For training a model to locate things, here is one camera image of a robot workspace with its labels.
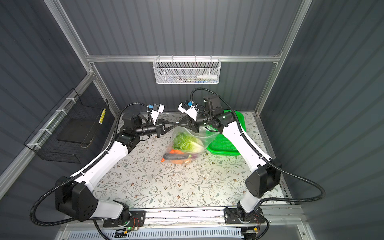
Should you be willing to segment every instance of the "black mounting plate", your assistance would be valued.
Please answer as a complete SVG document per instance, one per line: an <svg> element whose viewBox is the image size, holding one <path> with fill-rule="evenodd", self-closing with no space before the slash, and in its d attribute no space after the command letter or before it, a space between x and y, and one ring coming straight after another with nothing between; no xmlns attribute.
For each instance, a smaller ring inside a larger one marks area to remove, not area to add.
<svg viewBox="0 0 384 240"><path fill-rule="evenodd" d="M264 219L261 217L255 216L255 215L263 215L263 210L261 208L258 208L254 214L251 215L249 219L247 219L246 222L240 221L239 217L237 217L236 208L225 208L224 209L224 219L225 224L242 224L242 223L254 223L257 225L258 223L265 223Z"/></svg>
<svg viewBox="0 0 384 240"><path fill-rule="evenodd" d="M126 227L133 227L134 221L133 217L137 218L139 220L139 223L137 223L137 220L135 220L135 227L142 227L144 226L144 220L145 220L145 211L129 211L131 214L131 221L128 223ZM103 223L103 227L119 227L118 224L121 225L120 221L117 219L107 219Z"/></svg>

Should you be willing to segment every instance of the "black metal basket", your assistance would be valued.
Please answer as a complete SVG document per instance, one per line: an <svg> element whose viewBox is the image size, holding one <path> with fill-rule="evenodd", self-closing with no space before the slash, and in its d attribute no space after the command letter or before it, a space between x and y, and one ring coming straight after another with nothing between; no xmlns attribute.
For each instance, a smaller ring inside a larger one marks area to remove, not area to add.
<svg viewBox="0 0 384 240"><path fill-rule="evenodd" d="M57 162L81 163L91 149L105 115L108 101L103 98L76 95L45 129L37 131L24 145L41 159Z"/></svg>

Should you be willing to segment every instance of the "white mesh basket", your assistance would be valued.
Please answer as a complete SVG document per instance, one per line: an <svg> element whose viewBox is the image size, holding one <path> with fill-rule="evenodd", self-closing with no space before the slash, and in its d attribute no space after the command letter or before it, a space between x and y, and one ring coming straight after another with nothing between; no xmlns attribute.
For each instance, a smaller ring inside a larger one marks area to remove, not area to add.
<svg viewBox="0 0 384 240"><path fill-rule="evenodd" d="M217 84L221 62L215 61L153 61L156 83Z"/></svg>

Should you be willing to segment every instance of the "plastic bag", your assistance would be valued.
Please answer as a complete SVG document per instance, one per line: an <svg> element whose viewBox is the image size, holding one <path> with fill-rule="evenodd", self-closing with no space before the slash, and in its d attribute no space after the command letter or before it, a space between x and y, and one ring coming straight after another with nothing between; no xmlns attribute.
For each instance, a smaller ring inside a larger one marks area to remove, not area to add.
<svg viewBox="0 0 384 240"><path fill-rule="evenodd" d="M184 127L176 127L172 141L161 162L172 164L187 164L204 152L218 135L218 132L210 132L201 128L199 133L194 133Z"/></svg>

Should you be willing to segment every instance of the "green tray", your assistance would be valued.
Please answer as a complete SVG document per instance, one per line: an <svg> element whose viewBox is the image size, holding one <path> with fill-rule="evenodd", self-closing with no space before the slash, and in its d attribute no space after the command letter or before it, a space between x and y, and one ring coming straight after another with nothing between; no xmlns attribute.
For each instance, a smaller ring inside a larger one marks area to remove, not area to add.
<svg viewBox="0 0 384 240"><path fill-rule="evenodd" d="M239 119L240 125L245 130L245 121L242 113L235 111ZM225 155L225 156L238 156L240 153L236 147L226 138L224 135L217 135L216 139L207 147L208 151L215 155Z"/></svg>

